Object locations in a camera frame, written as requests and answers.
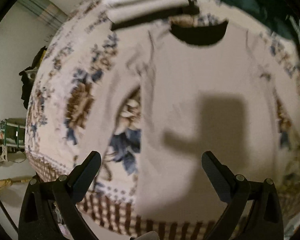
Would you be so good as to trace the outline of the black cloth on chair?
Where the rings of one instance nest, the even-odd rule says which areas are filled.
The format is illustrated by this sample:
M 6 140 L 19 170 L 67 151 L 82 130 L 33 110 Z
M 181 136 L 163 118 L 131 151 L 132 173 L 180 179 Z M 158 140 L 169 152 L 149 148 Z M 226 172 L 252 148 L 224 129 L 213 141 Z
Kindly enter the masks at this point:
M 21 76 L 21 82 L 23 83 L 21 88 L 21 100 L 23 100 L 23 106 L 25 109 L 28 109 L 31 90 L 36 78 L 36 73 L 34 72 L 38 71 L 46 50 L 46 46 L 43 46 L 34 57 L 32 64 L 19 73 L 19 76 Z

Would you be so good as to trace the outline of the green metal rack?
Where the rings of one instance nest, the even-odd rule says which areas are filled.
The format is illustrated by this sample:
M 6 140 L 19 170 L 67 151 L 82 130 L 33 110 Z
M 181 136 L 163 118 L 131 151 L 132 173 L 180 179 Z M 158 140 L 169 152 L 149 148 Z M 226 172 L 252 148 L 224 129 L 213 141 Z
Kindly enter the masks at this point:
M 11 153 L 25 151 L 25 125 L 24 118 L 0 120 L 0 139 L 5 150 Z

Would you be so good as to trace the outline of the grey striped curtain left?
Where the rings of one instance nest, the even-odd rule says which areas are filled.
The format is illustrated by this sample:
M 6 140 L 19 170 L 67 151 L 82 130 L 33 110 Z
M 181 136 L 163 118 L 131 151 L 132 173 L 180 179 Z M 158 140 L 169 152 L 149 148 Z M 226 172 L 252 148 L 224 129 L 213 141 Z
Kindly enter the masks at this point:
M 53 30 L 58 30 L 67 19 L 67 14 L 50 0 L 17 0 L 17 3 Z

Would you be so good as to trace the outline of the floral fleece bed blanket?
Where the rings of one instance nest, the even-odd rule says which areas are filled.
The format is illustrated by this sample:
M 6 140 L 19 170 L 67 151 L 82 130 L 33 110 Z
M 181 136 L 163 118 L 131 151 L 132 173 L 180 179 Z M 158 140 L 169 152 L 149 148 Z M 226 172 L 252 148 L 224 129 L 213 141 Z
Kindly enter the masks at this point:
M 229 19 L 260 35 L 279 65 L 292 70 L 300 99 L 300 58 L 296 43 L 273 31 L 254 16 L 221 0 L 198 0 L 203 9 L 199 23 Z M 83 0 L 53 37 L 40 63 L 27 108 L 25 146 L 29 162 L 44 181 L 55 180 L 78 164 L 92 105 L 102 80 L 113 68 L 118 53 L 147 31 L 146 25 L 111 30 L 108 7 L 102 0 Z M 289 239 L 300 226 L 300 131 L 291 112 L 276 103 L 278 152 L 287 159 L 278 189 Z M 168 222 L 146 219 L 135 211 L 140 162 L 141 95 L 134 92 L 119 112 L 115 143 L 106 162 L 78 204 L 99 226 L 121 235 L 137 236 L 156 230 L 161 239 L 201 239 L 210 221 Z

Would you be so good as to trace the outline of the white black-collared t-shirt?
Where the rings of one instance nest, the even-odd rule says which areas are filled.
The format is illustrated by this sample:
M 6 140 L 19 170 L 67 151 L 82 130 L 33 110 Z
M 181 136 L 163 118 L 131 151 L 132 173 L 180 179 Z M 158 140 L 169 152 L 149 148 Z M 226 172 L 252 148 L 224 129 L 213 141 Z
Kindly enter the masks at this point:
M 200 160 L 213 152 L 249 179 L 300 183 L 300 146 L 279 64 L 261 36 L 230 22 L 154 22 L 103 84 L 106 162 L 96 192 L 145 218 L 217 218 L 221 202 Z

